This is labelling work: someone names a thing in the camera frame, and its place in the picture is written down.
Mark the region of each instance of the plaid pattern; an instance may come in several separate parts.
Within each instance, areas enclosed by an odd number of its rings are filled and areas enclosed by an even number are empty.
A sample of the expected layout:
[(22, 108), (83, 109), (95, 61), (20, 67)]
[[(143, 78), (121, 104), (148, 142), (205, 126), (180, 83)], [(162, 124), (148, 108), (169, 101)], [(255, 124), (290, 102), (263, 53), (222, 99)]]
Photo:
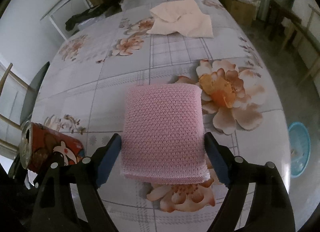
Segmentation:
[[(74, 134), (67, 132), (67, 134), (82, 141), (86, 154), (91, 156), (98, 147), (106, 145), (115, 132), (121, 135), (124, 98), (128, 87), (174, 83), (179, 75), (197, 80), (196, 67), (199, 65), (198, 60), (203, 58), (210, 60), (227, 58), (238, 66), (246, 66), (250, 60), (255, 65), (265, 68), (256, 51), (252, 53), (254, 56), (247, 52), (248, 48), (245, 47), (253, 46), (226, 10), (208, 7), (201, 2), (198, 4), (204, 13), (212, 16), (215, 36), (213, 39), (187, 38), (179, 33), (165, 36), (152, 34), (143, 37), (142, 48), (132, 55), (110, 56), (117, 41), (128, 37), (125, 35), (126, 28), (119, 28), (121, 21), (134, 24), (149, 17), (149, 9), (158, 4), (113, 15), (71, 37), (74, 39), (87, 34), (88, 41), (79, 50), (75, 61), (63, 61), (59, 53), (54, 57), (42, 83), (32, 121), (44, 123), (44, 119), (53, 114), (60, 117), (72, 114), (81, 119), (81, 124), (84, 123), (87, 131), (83, 135), (77, 132)], [(254, 157), (251, 155), (254, 149), (263, 151), (264, 148), (266, 148), (265, 153), (260, 155), (262, 161), (264, 161), (263, 155), (268, 155), (269, 152), (279, 155), (275, 159), (290, 161), (289, 149), (288, 158), (283, 154), (286, 152), (286, 147), (289, 148), (289, 140), (281, 102), (267, 70), (262, 69), (262, 72), (268, 100), (259, 109), (265, 118), (261, 127), (250, 132), (238, 127), (233, 134), (227, 136), (214, 129), (213, 115), (208, 114), (203, 116), (204, 128), (206, 132), (212, 132), (220, 144), (229, 147), (234, 155), (244, 156), (249, 162), (256, 159), (256, 155)], [(268, 139), (263, 137), (263, 133), (268, 134)], [(212, 185), (216, 198), (215, 207), (207, 206), (193, 213), (161, 212), (158, 202), (151, 203), (146, 199), (146, 194), (151, 189), (150, 184), (122, 177), (119, 161), (120, 159), (117, 159), (107, 183), (98, 190), (106, 210), (119, 231), (207, 231), (227, 193), (224, 185)], [(280, 171), (281, 161), (275, 163)], [(238, 226), (245, 224), (253, 190), (254, 184), (251, 184)], [(72, 192), (78, 215), (86, 220), (83, 210), (81, 211), (76, 189), (73, 188)]]

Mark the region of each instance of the chair backrest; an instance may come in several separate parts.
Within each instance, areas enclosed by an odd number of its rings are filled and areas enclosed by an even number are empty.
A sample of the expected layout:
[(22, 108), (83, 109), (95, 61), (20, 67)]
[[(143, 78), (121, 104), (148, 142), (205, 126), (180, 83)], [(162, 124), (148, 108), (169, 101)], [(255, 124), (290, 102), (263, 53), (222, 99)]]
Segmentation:
[(308, 24), (307, 24), (307, 31), (310, 28), (311, 21), (313, 19), (314, 14), (316, 13), (318, 16), (320, 16), (320, 12), (318, 10), (316, 10), (312, 5), (309, 4), (309, 7), (311, 8), (311, 14), (310, 14), (310, 17), (309, 17), (309, 20), (308, 20)]
[[(23, 80), (21, 80), (17, 75), (15, 75), (12, 71), (13, 64), (10, 63), (8, 68), (5, 70), (1, 80), (0, 80), (0, 96), (2, 94), (3, 91), (3, 87), (4, 87), (4, 83), (8, 77), (8, 75), (10, 74), (16, 81), (18, 81), (22, 86), (24, 86), (25, 88), (29, 87), (28, 84), (26, 84)], [(0, 119), (4, 122), (6, 122), (7, 124), (21, 130), (21, 126), (15, 122), (13, 122), (12, 120), (10, 120), (9, 118), (3, 116), (2, 114), (0, 114)], [(19, 148), (7, 141), (4, 141), (2, 139), (0, 139), (0, 154), (7, 157), (7, 158), (12, 158), (14, 157), (17, 153), (18, 153)]]
[(38, 71), (36, 76), (31, 81), (29, 88), (23, 102), (21, 115), (20, 115), (20, 125), (23, 125), (26, 121), (31, 119), (33, 108), (35, 107), (36, 98), (39, 93), (40, 86), (46, 75), (50, 63), (47, 62), (44, 66)]

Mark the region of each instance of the wooden chair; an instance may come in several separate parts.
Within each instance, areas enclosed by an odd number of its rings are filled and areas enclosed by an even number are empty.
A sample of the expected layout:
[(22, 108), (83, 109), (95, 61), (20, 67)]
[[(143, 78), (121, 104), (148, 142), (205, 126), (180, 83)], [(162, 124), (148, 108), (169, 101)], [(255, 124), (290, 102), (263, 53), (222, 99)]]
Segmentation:
[(276, 19), (272, 25), (272, 29), (271, 29), (271, 32), (269, 35), (270, 41), (272, 41), (273, 38), (276, 36), (277, 29), (279, 28), (279, 25), (283, 21), (284, 17), (288, 18), (289, 20), (291, 20), (292, 22), (295, 22), (297, 24), (301, 23), (301, 19), (298, 16), (296, 16), (289, 7), (286, 7), (283, 4), (279, 4), (275, 0), (270, 0), (269, 10), (268, 10), (267, 18), (266, 18), (266, 21), (264, 24), (264, 29), (266, 29), (269, 24), (269, 19), (270, 19), (270, 15), (271, 15), (272, 10), (276, 10)]
[[(315, 70), (316, 65), (318, 64), (319, 60), (320, 60), (320, 42), (316, 39), (316, 37), (310, 32), (310, 25), (311, 25), (311, 21), (313, 19), (314, 14), (317, 14), (318, 16), (320, 16), (320, 12), (317, 11), (313, 6), (311, 6), (309, 4), (309, 7), (311, 8), (311, 14), (308, 20), (308, 24), (306, 27), (302, 26), (300, 23), (297, 23), (295, 21), (291, 21), (289, 28), (288, 28), (288, 34), (286, 36), (286, 38), (284, 39), (280, 52), (282, 50), (284, 50), (285, 46), (287, 45), (287, 42), (289, 41), (289, 39), (291, 38), (292, 34), (294, 33), (294, 31), (300, 32), (302, 34), (301, 39), (299, 40), (297, 47), (295, 47), (295, 51), (294, 51), (294, 55), (298, 54), (298, 50), (300, 45), (302, 44), (303, 40), (307, 40), (312, 47), (315, 49), (315, 51), (318, 53), (318, 57), (314, 60), (314, 62), (312, 63), (310, 69), (307, 71), (307, 73), (303, 76), (303, 78), (299, 81), (299, 84), (301, 84), (303, 81), (306, 80), (306, 78), (311, 75), (311, 73)], [(319, 74), (320, 72), (320, 68), (311, 76), (313, 78), (315, 78), (317, 76), (317, 74)]]
[[(1, 93), (2, 93), (2, 90), (3, 90), (3, 87), (4, 87), (4, 83), (8, 77), (8, 75), (10, 74), (17, 82), (19, 82), (23, 87), (25, 87), (26, 89), (29, 88), (29, 85), (27, 83), (25, 83), (22, 79), (20, 79), (16, 74), (14, 74), (12, 71), (11, 71), (11, 68), (12, 68), (13, 64), (10, 63), (9, 64), (9, 67), (6, 69), (6, 71), (4, 72), (4, 75), (2, 76), (1, 80), (0, 80), (0, 96), (1, 96)], [(9, 118), (3, 116), (0, 114), (0, 119), (3, 120), (4, 122), (6, 122), (7, 124), (19, 129), (19, 130), (22, 130), (22, 127), (20, 124), (17, 124), (13, 121), (11, 121)], [(2, 148), (5, 148), (7, 150), (9, 150), (11, 153), (14, 153), (14, 154), (17, 154), (18, 153), (18, 150), (19, 150), (19, 147), (17, 147), (16, 145), (13, 145), (11, 143), (8, 143), (7, 141), (4, 141), (2, 139), (0, 139), (0, 149)]]
[[(13, 126), (14, 128), (18, 130), (22, 130), (25, 122), (27, 120), (31, 119), (32, 111), (36, 102), (36, 97), (38, 95), (41, 83), (44, 79), (45, 74), (47, 73), (47, 70), (49, 68), (50, 63), (47, 62), (36, 74), (36, 76), (31, 81), (30, 85), (25, 83), (22, 79), (20, 79), (16, 74), (14, 74), (11, 71), (12, 63), (10, 63), (9, 67), (4, 72), (4, 75), (2, 79), (0, 80), (0, 96), (4, 87), (4, 83), (8, 77), (8, 75), (11, 75), (18, 83), (20, 83), (26, 90), (26, 95), (24, 98), (23, 106), (21, 109), (21, 115), (20, 115), (20, 123), (15, 123), (14, 121), (10, 120), (9, 118), (3, 116), (0, 114), (0, 119), (6, 122), (7, 124)], [(19, 151), (19, 147), (16, 145), (13, 145), (11, 143), (8, 143), (7, 141), (4, 141), (0, 139), (0, 155), (3, 155), (7, 158), (14, 158)]]

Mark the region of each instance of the red can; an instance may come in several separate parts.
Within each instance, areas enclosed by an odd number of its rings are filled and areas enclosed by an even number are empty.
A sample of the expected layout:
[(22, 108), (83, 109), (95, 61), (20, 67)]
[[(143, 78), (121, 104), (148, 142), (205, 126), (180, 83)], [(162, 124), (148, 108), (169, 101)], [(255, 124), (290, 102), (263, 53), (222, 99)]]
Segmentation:
[(53, 154), (61, 160), (60, 165), (76, 164), (84, 157), (84, 147), (78, 139), (28, 121), (20, 142), (23, 168), (39, 173), (42, 164)]

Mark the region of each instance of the floor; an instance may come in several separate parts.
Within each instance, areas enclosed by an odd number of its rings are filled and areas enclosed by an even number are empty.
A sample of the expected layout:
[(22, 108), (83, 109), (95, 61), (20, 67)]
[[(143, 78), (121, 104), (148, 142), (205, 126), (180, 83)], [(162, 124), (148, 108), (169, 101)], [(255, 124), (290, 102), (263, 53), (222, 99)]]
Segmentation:
[(252, 27), (242, 27), (253, 43), (278, 90), (288, 126), (295, 121), (302, 122), (311, 138), (311, 156), (304, 173), (291, 179), (289, 197), (291, 200), (296, 229), (310, 217), (320, 201), (320, 97), (309, 77), (298, 86), (297, 82), (307, 72), (299, 55), (293, 56), (293, 46), (279, 54), (284, 34), (268, 40), (270, 27), (263, 29), (263, 22), (255, 21)]

